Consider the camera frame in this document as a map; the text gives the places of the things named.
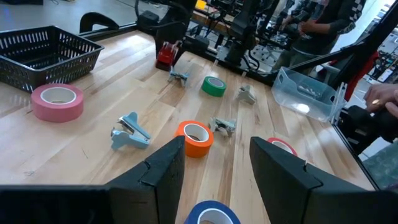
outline person's hand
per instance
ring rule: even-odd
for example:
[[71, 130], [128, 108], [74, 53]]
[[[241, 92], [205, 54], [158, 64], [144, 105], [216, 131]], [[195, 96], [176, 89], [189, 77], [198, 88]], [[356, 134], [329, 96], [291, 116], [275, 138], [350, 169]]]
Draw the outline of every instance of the person's hand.
[[280, 30], [284, 30], [285, 27], [292, 21], [293, 17], [292, 15], [288, 15], [283, 21], [282, 24], [280, 25]]
[[298, 24], [298, 31], [300, 35], [304, 35], [307, 32], [312, 32], [315, 21], [309, 20], [307, 22], [301, 22]]
[[373, 113], [383, 108], [386, 103], [396, 103], [394, 92], [398, 90], [395, 84], [372, 85], [365, 94], [366, 110]]
[[398, 118], [398, 90], [394, 91], [394, 100], [395, 102], [388, 102], [386, 103], [386, 108], [390, 114], [392, 114], [394, 117]]

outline clear plastic bin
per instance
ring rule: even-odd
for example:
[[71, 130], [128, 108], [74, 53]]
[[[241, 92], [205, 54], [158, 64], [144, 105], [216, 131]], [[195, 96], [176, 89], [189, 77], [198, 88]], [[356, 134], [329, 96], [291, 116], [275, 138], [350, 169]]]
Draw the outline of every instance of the clear plastic bin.
[[346, 104], [335, 103], [336, 91], [332, 87], [301, 73], [282, 67], [272, 87], [278, 104], [311, 118], [326, 122]]

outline green tape roll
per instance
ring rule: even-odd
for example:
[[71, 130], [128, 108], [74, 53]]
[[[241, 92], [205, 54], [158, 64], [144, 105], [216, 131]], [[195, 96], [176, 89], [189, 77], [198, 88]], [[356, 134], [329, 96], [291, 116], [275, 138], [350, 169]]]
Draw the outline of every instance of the green tape roll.
[[205, 77], [201, 89], [211, 96], [222, 97], [226, 90], [226, 83], [216, 77]]

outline workbench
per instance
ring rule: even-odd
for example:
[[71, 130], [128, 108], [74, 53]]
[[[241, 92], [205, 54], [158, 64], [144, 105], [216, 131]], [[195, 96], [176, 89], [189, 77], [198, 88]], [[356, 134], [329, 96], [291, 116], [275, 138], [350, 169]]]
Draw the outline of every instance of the workbench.
[[[190, 72], [187, 87], [155, 68], [151, 36], [134, 31], [98, 42], [105, 46], [95, 69], [72, 83], [85, 94], [85, 110], [76, 120], [57, 124], [38, 120], [30, 95], [0, 83], [0, 181], [2, 184], [104, 184], [134, 167], [174, 137], [179, 123], [211, 117], [236, 119], [231, 138], [215, 133], [209, 154], [186, 157], [176, 223], [193, 206], [217, 200], [241, 223], [269, 223], [249, 158], [251, 136], [280, 138], [300, 158], [364, 189], [373, 187], [330, 123], [320, 123], [279, 106], [271, 88], [184, 53], [177, 72]], [[228, 87], [222, 98], [201, 91], [205, 76]], [[240, 86], [252, 85], [257, 103], [236, 101]], [[147, 149], [111, 149], [110, 133], [119, 117], [136, 111], [152, 135]]]

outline blue tape roll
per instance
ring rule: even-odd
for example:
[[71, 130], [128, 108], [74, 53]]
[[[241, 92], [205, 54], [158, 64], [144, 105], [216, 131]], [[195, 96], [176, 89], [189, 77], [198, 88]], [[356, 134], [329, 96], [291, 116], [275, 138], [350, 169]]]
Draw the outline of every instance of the blue tape roll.
[[230, 208], [216, 201], [204, 201], [195, 205], [185, 224], [199, 224], [202, 221], [214, 224], [241, 224]]

